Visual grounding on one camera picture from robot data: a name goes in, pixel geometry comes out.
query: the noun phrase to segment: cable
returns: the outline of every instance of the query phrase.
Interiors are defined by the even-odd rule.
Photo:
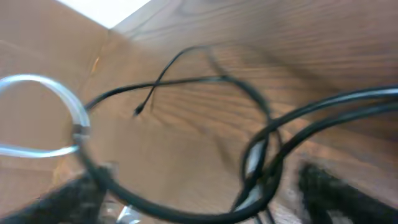
[[[260,216],[257,214],[254,216],[254,224],[262,224],[262,221],[260,219]]]
[[[75,144],[80,148],[80,150],[78,150],[76,154],[79,160],[88,170],[88,172],[99,182],[99,184],[105,185],[113,194],[115,194],[124,203],[130,204],[139,211],[161,220],[173,223],[213,224],[213,223],[237,223],[244,221],[248,218],[258,217],[257,214],[259,212],[263,210],[267,212],[267,205],[277,192],[277,188],[279,186],[282,176],[284,159],[301,142],[303,142],[310,136],[316,134],[317,132],[337,124],[342,124],[352,120],[398,110],[398,103],[396,103],[396,99],[398,96],[398,86],[392,85],[392,86],[384,86],[379,88],[368,88],[365,90],[358,90],[358,91],[352,91],[350,93],[339,94],[327,98],[325,100],[314,102],[302,108],[293,110],[280,118],[272,119],[270,117],[270,109],[268,107],[267,101],[261,96],[261,94],[258,93],[258,91],[256,91],[256,89],[254,89],[250,84],[228,75],[228,73],[225,70],[223,70],[217,64],[217,62],[214,61],[211,57],[208,57],[208,60],[211,62],[212,68],[216,70],[219,74],[216,77],[186,78],[181,80],[169,80],[165,82],[162,82],[160,80],[164,76],[167,69],[171,66],[171,64],[174,63],[174,61],[179,56],[181,56],[185,52],[197,48],[203,48],[203,46],[190,47],[178,53],[177,56],[174,57],[173,60],[169,62],[169,64],[166,66],[166,68],[160,74],[159,78],[154,83],[142,83],[138,85],[124,86],[121,88],[108,91],[98,96],[94,100],[92,100],[85,107],[88,111],[91,111],[98,103],[102,102],[103,100],[115,94],[119,94],[125,91],[136,90],[140,88],[152,87],[147,98],[144,100],[142,104],[139,105],[138,113],[136,113],[139,114],[144,109],[145,104],[147,103],[150,95],[158,86],[176,85],[183,83],[224,82],[224,83],[230,83],[238,87],[243,92],[245,92],[248,97],[250,97],[254,102],[256,102],[259,109],[265,114],[267,118],[267,126],[261,131],[259,131],[250,140],[243,154],[243,159],[241,164],[241,178],[244,184],[241,193],[238,195],[238,198],[236,199],[234,208],[242,205],[242,203],[248,199],[250,193],[255,189],[255,187],[261,186],[262,194],[258,200],[253,201],[252,203],[247,205],[247,207],[240,208],[239,210],[234,210],[230,211],[229,213],[222,213],[216,215],[183,212],[180,210],[176,210],[174,208],[158,205],[128,191],[124,187],[120,186],[117,182],[115,182],[115,180],[113,180],[109,175],[100,171],[98,169],[98,166],[93,162],[93,160],[86,151],[86,146],[83,141],[84,137],[78,131],[74,134]],[[316,121],[313,124],[304,128],[302,131],[300,131],[298,134],[296,134],[292,139],[290,139],[286,143],[282,142],[280,134],[277,132],[277,129],[279,127],[288,123],[289,121],[298,118],[302,115],[312,113],[316,110],[324,109],[329,106],[339,105],[342,103],[349,103],[350,101],[384,99],[384,98],[390,100],[387,102],[381,102],[374,105],[367,105],[364,106],[363,108],[350,110],[344,113],[340,113],[337,116],[329,116],[325,119]],[[264,167],[265,156],[269,145],[269,136],[272,133],[275,134],[276,138],[278,139],[280,145],[279,152],[272,159],[270,165]],[[246,175],[246,165],[248,163],[248,157],[252,153],[251,151],[254,148],[254,146],[259,143],[262,144],[261,150],[259,152],[260,155],[259,160],[255,166],[254,171],[252,171],[249,175]]]
[[[274,217],[272,216],[271,211],[269,208],[266,208],[266,217],[268,218],[268,221],[270,224],[276,224]]]
[[[0,93],[12,85],[26,81],[38,82],[52,90],[67,106],[75,127],[84,129],[90,128],[90,119],[88,118],[88,114],[80,100],[68,88],[50,78],[34,74],[11,75],[0,79]],[[25,158],[45,158],[66,155],[76,151],[77,149],[78,148],[76,146],[68,146],[56,150],[43,150],[0,144],[0,155]]]

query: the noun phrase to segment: clear plastic tubing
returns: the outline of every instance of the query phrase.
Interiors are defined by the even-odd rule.
[[[85,110],[83,104],[80,100],[66,87],[61,85],[50,78],[43,77],[34,74],[19,74],[12,75],[0,79],[0,95],[6,89],[13,84],[24,82],[24,81],[34,81],[43,84],[55,94],[61,98],[64,104],[69,109],[70,115],[72,116],[72,121],[74,125],[81,126],[82,128],[90,127],[90,119],[88,117],[87,111]],[[75,152],[78,150],[77,146],[67,146],[56,150],[43,150],[43,149],[32,149],[29,147],[20,147],[0,143],[0,155],[14,156],[14,157],[25,157],[25,158],[45,158],[62,156]]]

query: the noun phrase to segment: cable end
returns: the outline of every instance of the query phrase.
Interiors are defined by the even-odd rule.
[[[134,110],[134,116],[138,116],[142,110],[144,109],[144,104],[140,104],[137,106],[137,108]]]

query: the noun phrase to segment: black cable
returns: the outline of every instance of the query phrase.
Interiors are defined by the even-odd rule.
[[[250,84],[243,82],[241,80],[237,80],[232,76],[229,76],[226,71],[224,71],[213,59],[209,58],[212,67],[219,73],[217,77],[203,77],[203,78],[187,78],[182,80],[171,80],[166,82],[161,82],[160,79],[166,72],[166,70],[170,67],[171,64],[183,53],[188,52],[193,49],[203,48],[200,47],[190,47],[181,51],[172,61],[167,65],[167,67],[160,74],[159,78],[154,83],[142,83],[138,85],[125,86],[121,88],[117,88],[106,92],[93,101],[86,105],[87,110],[92,110],[98,103],[105,100],[106,98],[113,96],[115,94],[119,94],[125,91],[131,91],[139,88],[149,88],[152,87],[149,96],[146,100],[140,105],[143,109],[147,100],[150,97],[150,94],[154,91],[157,86],[166,86],[166,85],[176,85],[183,83],[200,83],[200,82],[226,82],[231,83],[238,88],[240,88],[243,92],[245,92],[253,101],[256,102],[259,109],[266,115],[267,117],[267,126],[259,131],[249,142],[242,161],[241,167],[241,176],[243,177],[243,189],[239,194],[239,197],[236,201],[235,205],[239,205],[243,200],[245,200],[248,196],[248,193],[252,190],[252,188],[257,184],[261,183],[263,192],[262,197],[249,205],[246,208],[242,208],[238,211],[231,211],[229,213],[217,214],[217,215],[205,215],[205,214],[197,214],[197,213],[188,213],[176,210],[174,208],[165,207],[161,205],[157,205],[152,203],[140,196],[129,192],[124,187],[120,186],[116,183],[109,175],[102,173],[99,169],[97,169],[97,165],[93,162],[93,160],[87,154],[85,149],[85,145],[83,145],[83,137],[81,134],[75,134],[75,144],[80,147],[80,150],[76,152],[77,156],[86,167],[88,172],[99,182],[101,185],[105,185],[112,193],[114,193],[120,200],[122,200],[126,204],[131,204],[138,210],[143,213],[146,213],[150,216],[166,220],[168,222],[173,223],[237,223],[244,221],[248,218],[255,217],[259,212],[266,210],[268,203],[272,200],[273,196],[276,194],[277,188],[279,186],[279,182],[282,175],[283,169],[283,160],[286,156],[289,155],[290,152],[293,151],[295,147],[297,147],[301,142],[309,138],[311,135],[322,131],[331,126],[349,122],[355,119],[361,119],[367,116],[372,116],[375,114],[386,113],[388,111],[398,110],[398,103],[394,101],[382,102],[376,105],[366,106],[364,108],[360,108],[357,110],[351,110],[345,113],[341,113],[338,116],[330,116],[321,121],[316,121],[313,124],[307,126],[301,132],[296,134],[291,140],[287,143],[283,144],[280,135],[277,132],[277,128],[288,123],[289,121],[298,118],[307,113],[311,113],[316,110],[320,110],[329,106],[348,103],[354,100],[367,100],[367,99],[378,99],[378,98],[393,98],[396,99],[398,96],[398,86],[384,86],[380,88],[369,88],[365,90],[353,91],[351,93],[345,93],[333,96],[331,98],[327,98],[325,100],[321,100],[318,102],[311,103],[303,108],[299,108],[294,110],[280,118],[272,119],[270,117],[270,109],[268,107],[267,101],[261,96],[260,93],[256,91]],[[275,133],[278,138],[278,142],[280,144],[280,151],[277,153],[275,158],[271,161],[270,165],[266,168],[263,168],[266,151],[269,145],[269,135],[271,133]],[[261,160],[257,163],[254,172],[250,174],[250,176],[245,176],[245,167],[247,163],[247,157],[250,153],[250,150],[259,142],[262,142],[261,148]]]
[[[254,224],[262,224],[260,216],[257,214],[254,216]]]
[[[266,217],[268,218],[268,221],[270,224],[276,224],[274,217],[272,216],[271,211],[269,208],[266,208]]]

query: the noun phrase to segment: wooden surface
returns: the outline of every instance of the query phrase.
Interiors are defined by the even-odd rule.
[[[53,0],[0,2],[0,78],[38,73],[78,93],[108,31]],[[39,149],[70,144],[66,107],[39,84],[23,83],[0,97],[0,142]],[[0,156],[0,214],[52,186],[59,158]]]
[[[278,117],[335,93],[396,83],[397,9],[394,0],[152,0],[112,30],[82,97],[87,102],[155,80],[185,47],[225,43],[213,48],[219,63],[261,91]],[[164,79],[214,74],[204,55],[192,52]],[[189,84],[159,88],[152,109],[133,118],[147,92],[114,96],[95,110],[93,155],[118,162],[120,181],[153,201],[192,212],[227,211],[240,188],[240,154],[264,126],[263,116],[232,86]],[[299,118],[283,127],[283,137],[340,110]],[[272,203],[278,221],[293,223],[299,213],[295,172],[304,160],[398,207],[396,132],[391,113],[303,143],[287,159]]]

